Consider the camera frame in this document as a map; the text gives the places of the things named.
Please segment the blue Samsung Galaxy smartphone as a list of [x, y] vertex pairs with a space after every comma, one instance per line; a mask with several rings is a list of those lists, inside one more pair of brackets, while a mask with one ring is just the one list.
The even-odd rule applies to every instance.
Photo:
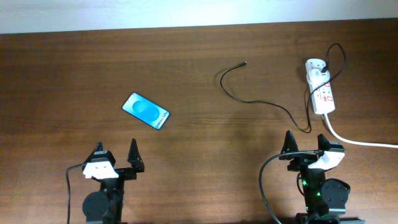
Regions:
[[132, 93], [123, 104], [122, 109], [157, 130], [162, 128], [170, 116], [169, 111], [138, 93]]

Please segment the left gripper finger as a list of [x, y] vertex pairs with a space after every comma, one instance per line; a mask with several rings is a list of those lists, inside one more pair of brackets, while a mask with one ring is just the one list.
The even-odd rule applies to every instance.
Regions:
[[95, 146], [95, 148], [93, 149], [93, 151], [90, 153], [90, 155], [86, 158], [86, 160], [84, 161], [84, 163], [89, 163], [91, 162], [92, 159], [97, 158], [97, 156], [95, 155], [96, 152], [101, 152], [103, 151], [103, 144], [101, 142], [98, 142]]
[[131, 164], [131, 167], [136, 173], [144, 172], [145, 165], [139, 154], [137, 141], [134, 138], [132, 138], [131, 141], [127, 161]]

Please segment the white USB charger plug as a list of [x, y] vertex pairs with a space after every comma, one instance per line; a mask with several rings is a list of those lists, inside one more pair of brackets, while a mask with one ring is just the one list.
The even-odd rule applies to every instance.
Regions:
[[330, 79], [329, 71], [324, 73], [320, 69], [314, 68], [307, 71], [307, 82], [310, 85], [315, 85], [319, 83], [325, 83]]

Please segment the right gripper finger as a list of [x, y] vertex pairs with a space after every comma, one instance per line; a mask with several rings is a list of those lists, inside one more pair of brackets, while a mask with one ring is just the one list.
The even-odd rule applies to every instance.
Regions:
[[286, 153], [298, 152], [298, 151], [299, 151], [298, 145], [294, 138], [293, 132], [291, 130], [288, 130], [285, 134], [284, 145], [282, 146], [280, 153], [286, 154]]
[[317, 136], [318, 150], [319, 151], [329, 151], [331, 148], [331, 143], [323, 134]]

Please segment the white power strip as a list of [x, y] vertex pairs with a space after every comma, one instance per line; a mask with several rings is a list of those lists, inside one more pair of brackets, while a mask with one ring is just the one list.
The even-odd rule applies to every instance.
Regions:
[[[311, 68], [322, 69], [326, 66], [325, 61], [318, 58], [308, 59], [305, 63], [306, 71]], [[330, 83], [319, 83], [315, 85], [309, 85], [310, 92], [312, 93], [312, 105], [315, 114], [328, 114], [335, 110], [334, 99]]]

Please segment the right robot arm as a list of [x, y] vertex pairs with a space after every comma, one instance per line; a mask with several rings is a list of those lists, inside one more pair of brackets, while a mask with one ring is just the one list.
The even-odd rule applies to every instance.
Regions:
[[298, 213], [295, 223], [339, 223], [346, 213], [345, 204], [351, 187], [342, 180], [327, 179], [325, 173], [335, 168], [345, 156], [344, 147], [328, 141], [323, 134], [317, 136], [318, 149], [299, 151], [292, 131], [285, 134], [280, 157], [289, 161], [287, 170], [297, 172], [302, 183], [306, 212]]

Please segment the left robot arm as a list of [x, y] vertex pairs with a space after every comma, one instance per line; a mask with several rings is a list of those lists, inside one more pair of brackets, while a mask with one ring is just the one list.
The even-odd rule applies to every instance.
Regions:
[[100, 183], [99, 190], [83, 201], [82, 211], [87, 223], [121, 223], [124, 183], [137, 179], [137, 174], [145, 169], [135, 139], [131, 141], [127, 161], [129, 167], [116, 169], [112, 152], [104, 150], [101, 142], [85, 160], [83, 175]]

